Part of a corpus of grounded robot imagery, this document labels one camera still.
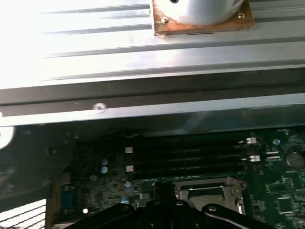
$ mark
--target capacitor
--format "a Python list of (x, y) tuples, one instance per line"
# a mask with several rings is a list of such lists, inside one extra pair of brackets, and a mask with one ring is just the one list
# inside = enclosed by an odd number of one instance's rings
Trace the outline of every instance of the capacitor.
[(82, 212), (83, 212), (84, 214), (88, 214), (88, 213), (89, 213), (89, 210), (88, 210), (87, 208), (84, 208), (84, 209), (82, 210)]
[(106, 166), (103, 166), (101, 168), (101, 173), (106, 174), (108, 172), (108, 168)]
[(96, 176), (96, 175), (91, 175), (91, 176), (89, 177), (89, 179), (90, 179), (91, 181), (96, 181), (96, 180), (97, 180), (97, 176)]
[(286, 163), (289, 167), (295, 169), (305, 168), (305, 158), (302, 153), (297, 151), (292, 151), (285, 155)]
[(125, 184), (124, 184), (125, 187), (130, 187), (131, 185), (132, 185), (132, 184), (131, 184), (131, 182), (129, 182), (129, 181), (126, 181)]

